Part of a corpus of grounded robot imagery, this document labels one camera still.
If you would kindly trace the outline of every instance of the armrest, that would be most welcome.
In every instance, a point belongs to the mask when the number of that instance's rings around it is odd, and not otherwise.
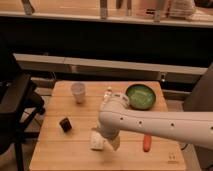
[[[13,80],[11,86],[5,92],[0,104],[0,113],[12,114],[17,112],[20,103],[26,95],[30,84],[30,75],[21,74]]]

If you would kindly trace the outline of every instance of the shelf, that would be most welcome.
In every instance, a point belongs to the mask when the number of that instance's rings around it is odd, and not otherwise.
[[[146,14],[146,10],[155,9],[156,0],[132,0],[131,16],[127,16],[126,0],[120,9],[116,9],[115,0],[108,0],[107,19],[100,18],[100,0],[31,0],[30,2],[35,13],[26,15],[21,0],[1,0],[0,16],[213,28],[213,9],[207,8],[196,8],[196,12],[187,20],[168,18],[165,9],[160,22],[154,22],[153,15]]]

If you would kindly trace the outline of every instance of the wooden table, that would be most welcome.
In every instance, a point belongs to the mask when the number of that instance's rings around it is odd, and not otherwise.
[[[135,82],[85,82],[86,102],[78,105],[71,94],[72,82],[57,82],[46,109],[46,116],[30,164],[31,171],[87,170],[173,170],[186,169],[177,142],[153,137],[152,148],[143,152],[143,135],[121,131],[121,146],[115,152],[105,142],[103,151],[90,150],[91,128],[97,116],[103,94],[108,86],[114,92],[125,92]],[[152,108],[165,111],[167,106],[158,82],[141,82],[157,95]],[[59,122],[69,117],[73,129],[63,133]]]

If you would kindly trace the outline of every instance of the orange object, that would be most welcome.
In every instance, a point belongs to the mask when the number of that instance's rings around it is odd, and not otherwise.
[[[151,135],[144,135],[143,138],[143,151],[149,152],[152,145],[152,136]]]

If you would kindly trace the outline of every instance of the chair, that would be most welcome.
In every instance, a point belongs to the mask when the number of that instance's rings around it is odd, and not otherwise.
[[[14,143],[18,171],[24,171],[22,143],[37,138],[37,132],[25,132],[37,113],[43,114],[44,101],[34,92],[36,85],[25,74],[0,37],[0,155]],[[21,121],[26,108],[34,108]]]

